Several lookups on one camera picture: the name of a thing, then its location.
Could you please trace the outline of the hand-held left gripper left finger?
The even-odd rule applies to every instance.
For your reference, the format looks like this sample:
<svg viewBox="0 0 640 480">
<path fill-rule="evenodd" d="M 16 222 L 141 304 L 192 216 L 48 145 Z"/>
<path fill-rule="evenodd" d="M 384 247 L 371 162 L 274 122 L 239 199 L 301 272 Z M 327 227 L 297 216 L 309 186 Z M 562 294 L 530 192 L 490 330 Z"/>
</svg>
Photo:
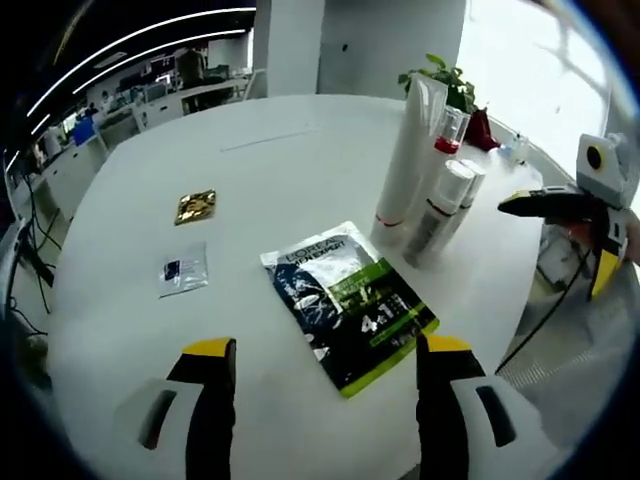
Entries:
<svg viewBox="0 0 640 480">
<path fill-rule="evenodd" d="M 235 388 L 235 339 L 185 347 L 114 412 L 113 477 L 229 479 Z"/>
</svg>

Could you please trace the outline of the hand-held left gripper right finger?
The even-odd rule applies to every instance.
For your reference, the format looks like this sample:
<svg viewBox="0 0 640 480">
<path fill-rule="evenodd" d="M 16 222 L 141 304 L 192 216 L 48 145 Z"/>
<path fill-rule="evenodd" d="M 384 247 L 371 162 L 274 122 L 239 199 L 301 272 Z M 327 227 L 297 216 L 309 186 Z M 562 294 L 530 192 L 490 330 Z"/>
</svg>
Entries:
<svg viewBox="0 0 640 480">
<path fill-rule="evenodd" d="M 542 479 L 558 453 L 539 411 L 464 341 L 416 337 L 422 479 Z"/>
</svg>

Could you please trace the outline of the person's right hand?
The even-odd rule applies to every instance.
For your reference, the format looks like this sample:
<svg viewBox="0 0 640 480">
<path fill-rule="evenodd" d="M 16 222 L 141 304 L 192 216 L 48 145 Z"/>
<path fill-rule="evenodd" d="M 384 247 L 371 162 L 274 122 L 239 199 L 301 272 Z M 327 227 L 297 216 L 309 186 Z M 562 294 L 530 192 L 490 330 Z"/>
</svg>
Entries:
<svg viewBox="0 0 640 480">
<path fill-rule="evenodd" d="M 596 233 L 594 225 L 591 223 L 572 223 L 567 226 L 568 233 L 572 239 L 592 249 L 596 243 Z"/>
</svg>

